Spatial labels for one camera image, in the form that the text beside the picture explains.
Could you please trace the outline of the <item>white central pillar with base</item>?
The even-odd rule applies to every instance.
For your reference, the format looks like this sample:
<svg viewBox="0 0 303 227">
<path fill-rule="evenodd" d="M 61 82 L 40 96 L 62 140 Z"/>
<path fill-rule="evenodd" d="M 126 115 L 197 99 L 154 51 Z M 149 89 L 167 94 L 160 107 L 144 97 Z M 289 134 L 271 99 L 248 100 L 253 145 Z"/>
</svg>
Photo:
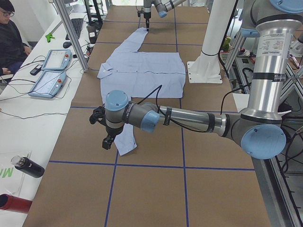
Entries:
<svg viewBox="0 0 303 227">
<path fill-rule="evenodd" d="M 222 83 L 218 57 L 237 4 L 237 0 L 213 1 L 201 54 L 187 62 L 189 83 Z"/>
</svg>

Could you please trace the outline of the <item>seated person in black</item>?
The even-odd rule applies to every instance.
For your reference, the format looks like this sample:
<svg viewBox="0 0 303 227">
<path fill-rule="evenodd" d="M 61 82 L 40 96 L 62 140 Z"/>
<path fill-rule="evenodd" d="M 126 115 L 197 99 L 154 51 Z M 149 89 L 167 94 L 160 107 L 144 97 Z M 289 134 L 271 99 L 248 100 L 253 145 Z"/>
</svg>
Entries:
<svg viewBox="0 0 303 227">
<path fill-rule="evenodd" d="M 0 74 L 15 74 L 31 53 L 22 41 L 16 24 L 10 19 L 15 9 L 9 0 L 0 2 Z"/>
</svg>

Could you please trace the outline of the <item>black computer mouse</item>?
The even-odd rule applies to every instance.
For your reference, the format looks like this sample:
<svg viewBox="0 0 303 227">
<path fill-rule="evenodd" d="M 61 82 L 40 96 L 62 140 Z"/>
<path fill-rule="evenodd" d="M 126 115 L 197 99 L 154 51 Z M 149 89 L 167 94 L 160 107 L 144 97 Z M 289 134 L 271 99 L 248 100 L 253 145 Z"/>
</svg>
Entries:
<svg viewBox="0 0 303 227">
<path fill-rule="evenodd" d="M 62 46 L 63 46 L 63 48 L 69 48 L 70 46 L 72 45 L 72 43 L 71 42 L 68 42 L 68 41 L 66 41 L 66 42 L 64 42 L 63 44 L 62 44 Z"/>
</svg>

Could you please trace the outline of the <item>black keyboard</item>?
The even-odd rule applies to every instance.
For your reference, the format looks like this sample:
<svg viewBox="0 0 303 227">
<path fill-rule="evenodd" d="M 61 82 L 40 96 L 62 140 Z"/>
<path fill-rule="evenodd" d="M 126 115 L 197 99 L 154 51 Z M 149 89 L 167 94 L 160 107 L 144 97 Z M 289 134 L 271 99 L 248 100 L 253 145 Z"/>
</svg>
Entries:
<svg viewBox="0 0 303 227">
<path fill-rule="evenodd" d="M 83 27 L 83 19 L 82 18 L 72 18 L 71 23 L 75 30 L 76 36 L 79 39 L 81 31 L 82 31 L 82 27 Z"/>
</svg>

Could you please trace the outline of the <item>white side table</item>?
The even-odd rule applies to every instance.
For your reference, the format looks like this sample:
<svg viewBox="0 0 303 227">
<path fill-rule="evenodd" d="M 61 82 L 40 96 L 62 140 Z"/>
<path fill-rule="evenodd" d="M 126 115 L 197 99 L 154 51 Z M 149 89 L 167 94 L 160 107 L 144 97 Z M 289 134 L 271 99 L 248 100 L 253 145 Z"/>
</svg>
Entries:
<svg viewBox="0 0 303 227">
<path fill-rule="evenodd" d="M 30 71 L 42 63 L 51 49 L 61 49 L 66 31 L 60 17 L 47 29 L 53 33 L 48 42 L 42 36 L 37 45 L 5 87 L 0 96 L 0 181 L 10 180 L 17 170 L 11 164 L 15 155 L 28 155 L 31 160 L 46 167 L 79 86 L 83 71 L 77 59 L 67 70 L 67 79 L 53 98 L 28 95 L 37 76 Z"/>
</svg>

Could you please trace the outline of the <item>green plastic clip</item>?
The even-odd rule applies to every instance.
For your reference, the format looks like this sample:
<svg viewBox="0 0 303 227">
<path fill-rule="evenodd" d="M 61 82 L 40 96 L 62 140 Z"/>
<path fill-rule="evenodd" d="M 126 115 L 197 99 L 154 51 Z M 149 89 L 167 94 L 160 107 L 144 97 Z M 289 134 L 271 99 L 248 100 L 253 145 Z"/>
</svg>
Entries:
<svg viewBox="0 0 303 227">
<path fill-rule="evenodd" d="M 45 37 L 48 43 L 50 43 L 52 39 L 55 39 L 52 33 L 48 33 Z"/>
</svg>

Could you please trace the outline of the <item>blue teach pendant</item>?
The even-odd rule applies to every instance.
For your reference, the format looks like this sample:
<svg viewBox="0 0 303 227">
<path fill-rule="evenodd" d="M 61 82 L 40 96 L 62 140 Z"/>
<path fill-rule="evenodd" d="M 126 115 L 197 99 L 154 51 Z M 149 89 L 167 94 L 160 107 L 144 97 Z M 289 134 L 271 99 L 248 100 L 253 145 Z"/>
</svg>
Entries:
<svg viewBox="0 0 303 227">
<path fill-rule="evenodd" d="M 53 98 L 63 86 L 66 76 L 66 72 L 45 70 L 35 82 L 28 95 Z"/>
<path fill-rule="evenodd" d="M 41 70 L 65 70 L 72 59 L 70 49 L 49 50 Z"/>
</svg>

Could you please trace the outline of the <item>upper blue teach pendant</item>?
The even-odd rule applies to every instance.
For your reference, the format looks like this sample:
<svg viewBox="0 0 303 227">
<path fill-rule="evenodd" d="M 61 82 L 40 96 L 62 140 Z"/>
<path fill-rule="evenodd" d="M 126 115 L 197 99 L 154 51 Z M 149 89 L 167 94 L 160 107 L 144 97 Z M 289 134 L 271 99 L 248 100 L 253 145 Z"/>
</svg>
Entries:
<svg viewBox="0 0 303 227">
<path fill-rule="evenodd" d="M 70 49 L 49 50 L 41 70 L 65 70 L 72 59 Z"/>
</svg>

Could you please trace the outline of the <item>black mobile phone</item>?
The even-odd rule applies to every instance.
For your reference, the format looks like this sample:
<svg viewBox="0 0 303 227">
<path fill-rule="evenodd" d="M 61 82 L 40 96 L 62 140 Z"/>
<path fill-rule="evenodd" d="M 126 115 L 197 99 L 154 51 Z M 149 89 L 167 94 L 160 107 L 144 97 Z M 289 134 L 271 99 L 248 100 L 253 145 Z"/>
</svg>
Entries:
<svg viewBox="0 0 303 227">
<path fill-rule="evenodd" d="M 42 65 L 38 64 L 36 65 L 31 71 L 30 71 L 30 75 L 37 75 L 40 71 L 41 71 Z"/>
</svg>

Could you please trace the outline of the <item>aluminium frame post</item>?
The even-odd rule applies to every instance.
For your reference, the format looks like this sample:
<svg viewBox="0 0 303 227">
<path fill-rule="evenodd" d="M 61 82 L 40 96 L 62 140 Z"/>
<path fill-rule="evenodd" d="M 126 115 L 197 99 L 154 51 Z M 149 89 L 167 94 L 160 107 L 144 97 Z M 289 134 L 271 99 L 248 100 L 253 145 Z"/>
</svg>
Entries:
<svg viewBox="0 0 303 227">
<path fill-rule="evenodd" d="M 76 36 L 76 32 L 74 30 L 74 27 L 72 25 L 71 19 L 69 17 L 69 14 L 67 12 L 67 9 L 65 7 L 65 4 L 63 2 L 63 0 L 53 0 L 58 13 L 61 17 L 61 20 L 63 22 L 63 25 L 65 27 L 66 33 L 69 36 L 69 39 L 71 41 L 71 44 L 73 46 L 73 49 L 75 51 L 75 54 L 77 55 L 78 61 L 80 62 L 80 65 L 83 69 L 84 72 L 87 72 L 89 67 L 88 67 L 88 63 L 84 57 L 84 54 L 82 52 L 80 43 L 78 41 L 78 38 Z"/>
</svg>

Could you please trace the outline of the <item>black bottle with clear cap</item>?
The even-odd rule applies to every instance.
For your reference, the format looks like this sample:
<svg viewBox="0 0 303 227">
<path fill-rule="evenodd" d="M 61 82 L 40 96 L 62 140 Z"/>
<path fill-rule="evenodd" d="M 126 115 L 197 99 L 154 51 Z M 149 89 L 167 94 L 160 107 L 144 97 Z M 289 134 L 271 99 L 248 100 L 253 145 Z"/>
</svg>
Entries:
<svg viewBox="0 0 303 227">
<path fill-rule="evenodd" d="M 11 159 L 11 164 L 19 171 L 34 177 L 40 178 L 43 176 L 45 169 L 27 157 L 14 156 Z"/>
</svg>

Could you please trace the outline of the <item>lower blue teach pendant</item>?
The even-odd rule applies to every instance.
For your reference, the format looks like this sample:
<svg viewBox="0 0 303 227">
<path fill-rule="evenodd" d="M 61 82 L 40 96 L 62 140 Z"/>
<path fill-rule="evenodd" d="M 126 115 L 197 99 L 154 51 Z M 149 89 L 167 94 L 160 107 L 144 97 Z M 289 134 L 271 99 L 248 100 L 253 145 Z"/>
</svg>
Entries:
<svg viewBox="0 0 303 227">
<path fill-rule="evenodd" d="M 66 72 L 45 70 L 35 82 L 28 95 L 53 98 L 63 86 L 66 76 Z"/>
</svg>

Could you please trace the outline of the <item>red cylinder bottle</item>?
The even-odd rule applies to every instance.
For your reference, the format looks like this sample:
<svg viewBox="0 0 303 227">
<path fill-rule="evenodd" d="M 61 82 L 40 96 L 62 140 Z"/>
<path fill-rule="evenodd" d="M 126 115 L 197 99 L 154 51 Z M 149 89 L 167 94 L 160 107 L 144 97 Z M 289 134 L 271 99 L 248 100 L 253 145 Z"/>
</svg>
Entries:
<svg viewBox="0 0 303 227">
<path fill-rule="evenodd" d="M 30 210 L 31 205 L 32 205 L 31 200 L 23 199 L 8 194 L 0 195 L 1 210 L 27 214 Z"/>
</svg>

